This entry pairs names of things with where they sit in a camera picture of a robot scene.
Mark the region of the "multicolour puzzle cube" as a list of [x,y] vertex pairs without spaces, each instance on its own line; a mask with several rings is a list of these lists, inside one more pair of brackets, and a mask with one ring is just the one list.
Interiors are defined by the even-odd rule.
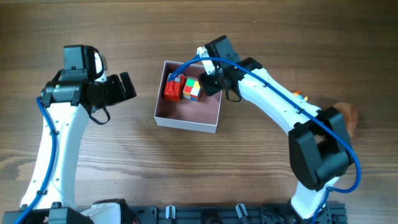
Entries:
[[188,78],[183,88],[183,97],[189,100],[198,101],[201,94],[201,86],[199,81]]

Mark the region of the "red toy car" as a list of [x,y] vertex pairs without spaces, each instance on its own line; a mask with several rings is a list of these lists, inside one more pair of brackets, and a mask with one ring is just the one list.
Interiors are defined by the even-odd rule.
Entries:
[[166,81],[164,89],[164,98],[168,101],[180,101],[182,90],[185,83],[184,74],[180,74],[172,81]]

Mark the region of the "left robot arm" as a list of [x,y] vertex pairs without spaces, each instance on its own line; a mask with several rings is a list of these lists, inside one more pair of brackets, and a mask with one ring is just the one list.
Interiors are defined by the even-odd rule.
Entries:
[[4,223],[138,223],[124,199],[95,202],[80,211],[75,176],[81,140],[92,116],[137,94],[127,72],[106,75],[105,58],[89,45],[63,48],[64,68],[46,84],[36,102],[44,117],[35,169],[18,211]]

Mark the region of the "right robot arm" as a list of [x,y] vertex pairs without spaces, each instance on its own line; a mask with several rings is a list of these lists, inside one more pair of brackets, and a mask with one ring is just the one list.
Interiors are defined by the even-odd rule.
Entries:
[[335,107],[323,110],[295,96],[258,61],[241,59],[225,35],[197,48],[196,58],[205,67],[198,79],[208,96],[232,91],[265,112],[288,136],[290,167],[298,180],[290,199],[295,218],[315,223],[329,194],[337,190],[334,184],[351,165],[356,169],[354,184],[339,192],[358,187],[361,166],[343,115]]

